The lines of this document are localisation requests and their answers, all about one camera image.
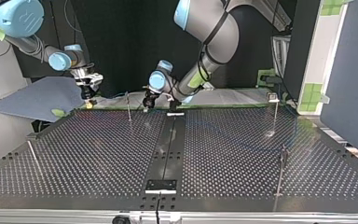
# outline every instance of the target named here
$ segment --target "gray fabric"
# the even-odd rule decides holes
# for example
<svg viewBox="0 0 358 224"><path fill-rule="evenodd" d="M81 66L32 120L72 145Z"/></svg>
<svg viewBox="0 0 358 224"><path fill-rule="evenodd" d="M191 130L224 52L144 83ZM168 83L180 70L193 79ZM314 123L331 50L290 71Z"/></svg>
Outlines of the gray fabric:
<svg viewBox="0 0 358 224"><path fill-rule="evenodd" d="M80 88L72 78L45 77L0 100L0 113L54 122L59 118L52 109L69 113L83 104Z"/></svg>
<svg viewBox="0 0 358 224"><path fill-rule="evenodd" d="M261 105L267 104L268 89L242 89L242 90L214 90L214 91L200 91L193 97L189 104L192 105ZM130 108L141 108L142 101L145 98L145 93L132 92L130 93ZM95 109L106 108L126 108L127 97L118 97L115 99L105 99L103 97L96 98L98 104L94 106ZM169 103L166 96L160 96L156 100L157 108L169 108Z"/></svg>
<svg viewBox="0 0 358 224"><path fill-rule="evenodd" d="M358 1L350 2L321 120L358 148Z"/></svg>

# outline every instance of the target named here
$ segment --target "perforated metal table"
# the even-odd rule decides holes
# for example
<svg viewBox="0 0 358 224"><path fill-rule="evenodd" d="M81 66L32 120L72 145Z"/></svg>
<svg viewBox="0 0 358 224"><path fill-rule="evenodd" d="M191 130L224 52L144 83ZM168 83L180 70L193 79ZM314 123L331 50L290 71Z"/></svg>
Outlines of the perforated metal table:
<svg viewBox="0 0 358 224"><path fill-rule="evenodd" d="M175 194L146 194L150 180L174 181ZM79 110L0 160L0 214L13 209L358 214L358 159L285 108L275 123L270 107L131 121Z"/></svg>

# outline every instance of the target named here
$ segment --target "black panel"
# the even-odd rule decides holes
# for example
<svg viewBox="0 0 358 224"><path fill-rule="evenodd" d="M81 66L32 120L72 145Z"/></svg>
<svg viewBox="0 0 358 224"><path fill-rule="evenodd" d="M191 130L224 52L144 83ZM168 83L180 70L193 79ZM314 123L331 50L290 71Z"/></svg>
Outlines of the black panel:
<svg viewBox="0 0 358 224"><path fill-rule="evenodd" d="M287 57L284 82L295 99L298 99L310 54L320 0L298 0L292 40Z"/></svg>
<svg viewBox="0 0 358 224"><path fill-rule="evenodd" d="M348 6L326 95L322 122L358 147L358 1Z"/></svg>

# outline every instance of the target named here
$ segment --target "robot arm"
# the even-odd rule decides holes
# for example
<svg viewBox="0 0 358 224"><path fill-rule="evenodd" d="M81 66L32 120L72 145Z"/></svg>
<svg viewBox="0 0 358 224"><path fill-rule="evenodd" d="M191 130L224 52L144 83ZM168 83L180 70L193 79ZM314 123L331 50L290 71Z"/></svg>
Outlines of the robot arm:
<svg viewBox="0 0 358 224"><path fill-rule="evenodd" d="M66 46L64 50L46 45L35 33L43 23L44 9L39 0L0 0L0 29L5 40L23 53L33 56L57 71L70 70L81 88L82 98L90 106L103 76L92 73L93 64L87 64L79 45Z"/></svg>
<svg viewBox="0 0 358 224"><path fill-rule="evenodd" d="M159 66L149 79L144 100L147 108L152 108L152 101L163 92L179 102L191 97L211 73L231 60L239 44L238 24L220 0L181 0L174 20L203 43L205 53L180 82L161 72Z"/></svg>

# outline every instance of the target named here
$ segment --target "light blue joint cap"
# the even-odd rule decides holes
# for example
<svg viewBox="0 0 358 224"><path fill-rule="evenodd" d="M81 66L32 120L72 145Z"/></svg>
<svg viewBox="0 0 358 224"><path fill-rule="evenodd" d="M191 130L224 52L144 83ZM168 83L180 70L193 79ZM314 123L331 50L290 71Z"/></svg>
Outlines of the light blue joint cap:
<svg viewBox="0 0 358 224"><path fill-rule="evenodd" d="M72 51L83 51L80 45L68 45L65 46L65 50L72 50Z"/></svg>
<svg viewBox="0 0 358 224"><path fill-rule="evenodd" d="M187 27L188 14L190 12L190 1L191 0L180 0L173 18L175 23L183 30Z"/></svg>
<svg viewBox="0 0 358 224"><path fill-rule="evenodd" d="M159 71L154 71L149 78L149 85L155 91L162 91L165 86L165 76Z"/></svg>
<svg viewBox="0 0 358 224"><path fill-rule="evenodd" d="M48 57L48 63L56 71L65 71L71 68L71 58L62 52L53 53Z"/></svg>
<svg viewBox="0 0 358 224"><path fill-rule="evenodd" d="M166 69L167 71L170 71L170 72L173 69L173 65L170 62L165 61L165 60L159 61L158 67L162 67L162 68L164 68L164 69Z"/></svg>
<svg viewBox="0 0 358 224"><path fill-rule="evenodd" d="M28 37L40 29L44 16L39 0L11 0L0 6L0 28L12 37Z"/></svg>

